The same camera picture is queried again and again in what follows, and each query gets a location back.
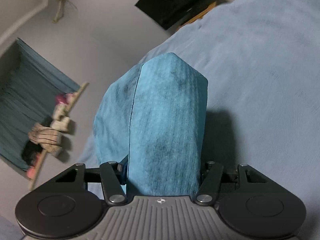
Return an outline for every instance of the silver screw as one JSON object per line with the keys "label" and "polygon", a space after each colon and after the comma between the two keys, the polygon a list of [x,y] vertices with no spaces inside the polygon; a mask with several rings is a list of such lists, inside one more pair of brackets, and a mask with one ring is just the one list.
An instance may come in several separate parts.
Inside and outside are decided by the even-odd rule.
{"label": "silver screw", "polygon": [[120,203],[122,201],[125,200],[125,197],[122,196],[122,195],[112,195],[109,200],[112,202],[112,203]]}
{"label": "silver screw", "polygon": [[199,201],[199,202],[201,202],[201,203],[208,203],[208,202],[210,202],[210,201],[212,201],[212,197],[211,196],[209,196],[209,195],[199,195],[198,197],[197,197],[197,200]]}

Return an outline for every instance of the blue towel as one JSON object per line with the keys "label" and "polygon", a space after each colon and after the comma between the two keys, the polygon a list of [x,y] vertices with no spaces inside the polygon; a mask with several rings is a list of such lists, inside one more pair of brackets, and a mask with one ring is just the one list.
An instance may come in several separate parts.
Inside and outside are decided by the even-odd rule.
{"label": "blue towel", "polygon": [[129,154],[128,194],[190,195],[199,187],[208,81],[173,53],[113,83],[94,119],[99,163]]}

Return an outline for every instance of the crosshair logo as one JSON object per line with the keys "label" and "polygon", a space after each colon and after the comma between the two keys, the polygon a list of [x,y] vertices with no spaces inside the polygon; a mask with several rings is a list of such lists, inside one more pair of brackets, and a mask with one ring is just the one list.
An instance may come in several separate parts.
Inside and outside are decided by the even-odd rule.
{"label": "crosshair logo", "polygon": [[164,200],[163,198],[159,198],[159,199],[157,199],[157,202],[159,204],[163,204],[164,202],[166,202],[166,200]]}

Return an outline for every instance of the blue blanket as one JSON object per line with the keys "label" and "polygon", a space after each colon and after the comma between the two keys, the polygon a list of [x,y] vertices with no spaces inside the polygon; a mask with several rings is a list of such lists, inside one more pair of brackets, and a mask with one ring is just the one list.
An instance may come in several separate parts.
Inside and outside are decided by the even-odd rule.
{"label": "blue blanket", "polygon": [[235,0],[181,28],[174,52],[208,81],[202,158],[245,162],[307,207],[320,239],[320,0]]}

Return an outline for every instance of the teal curtain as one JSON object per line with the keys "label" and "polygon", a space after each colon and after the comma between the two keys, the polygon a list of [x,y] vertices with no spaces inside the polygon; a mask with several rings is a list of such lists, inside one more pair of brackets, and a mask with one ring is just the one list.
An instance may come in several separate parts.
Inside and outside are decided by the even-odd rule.
{"label": "teal curtain", "polygon": [[22,170],[21,152],[35,122],[52,115],[55,96],[73,93],[79,85],[17,39],[20,65],[0,92],[0,155]]}

